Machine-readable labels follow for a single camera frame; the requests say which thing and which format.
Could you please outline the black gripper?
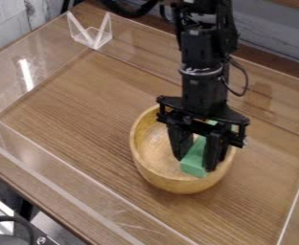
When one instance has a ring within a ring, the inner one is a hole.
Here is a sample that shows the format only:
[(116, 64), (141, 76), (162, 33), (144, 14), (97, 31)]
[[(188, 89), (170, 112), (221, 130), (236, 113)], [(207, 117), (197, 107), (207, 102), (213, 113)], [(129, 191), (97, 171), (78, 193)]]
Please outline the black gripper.
[(181, 74), (181, 96), (158, 96), (157, 121), (166, 126), (173, 156), (181, 160), (193, 145), (193, 134), (205, 137), (204, 167), (216, 169), (229, 145), (244, 146), (249, 119), (227, 104), (228, 74)]

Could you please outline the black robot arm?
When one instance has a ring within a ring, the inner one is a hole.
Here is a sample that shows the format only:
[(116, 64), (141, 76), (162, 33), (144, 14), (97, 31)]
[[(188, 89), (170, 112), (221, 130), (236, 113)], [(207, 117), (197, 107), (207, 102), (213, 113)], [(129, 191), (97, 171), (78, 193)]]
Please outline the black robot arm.
[(237, 49), (231, 0), (172, 0), (172, 22), (181, 52), (181, 95), (158, 96), (157, 121), (176, 159), (190, 151), (193, 135), (205, 138), (200, 166), (212, 171), (231, 146), (241, 147), (249, 119), (227, 104), (232, 92), (231, 67), (240, 64), (231, 53)]

